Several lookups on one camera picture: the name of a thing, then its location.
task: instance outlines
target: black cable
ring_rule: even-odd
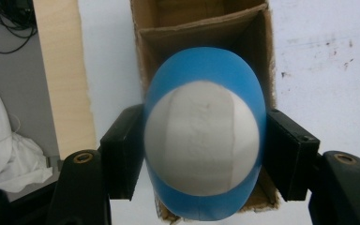
[[[25,39],[16,49],[8,52],[0,51],[1,54],[15,53],[38,32],[32,1],[27,0],[27,4],[29,9],[21,11],[16,0],[0,0],[0,25],[4,26],[13,36]],[[29,35],[24,36],[18,33],[28,29],[30,30]]]

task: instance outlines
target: wooden board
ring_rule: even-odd
[[[60,158],[96,148],[76,0],[35,0],[40,45]]]

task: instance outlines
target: white wall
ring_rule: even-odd
[[[99,140],[142,101],[129,2],[79,0],[85,65]],[[271,0],[277,107],[322,141],[360,157],[360,1]],[[310,224],[307,202],[206,224]],[[133,202],[112,201],[113,224],[159,224],[143,170]]]

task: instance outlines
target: white patch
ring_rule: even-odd
[[[260,147],[248,105],[213,82],[191,82],[165,95],[147,120],[144,145],[157,175],[195,196],[217,195],[239,185]]]

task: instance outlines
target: screw hole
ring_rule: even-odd
[[[311,141],[311,140],[314,140],[314,139],[312,137],[308,136],[308,135],[305,135],[305,136],[302,137],[302,140],[304,142],[308,142],[308,141]]]
[[[93,155],[90,153],[80,153],[74,158],[75,163],[85,163],[92,160]]]
[[[356,163],[356,160],[353,157],[349,157],[344,154],[335,154],[335,158],[344,164],[353,165]]]

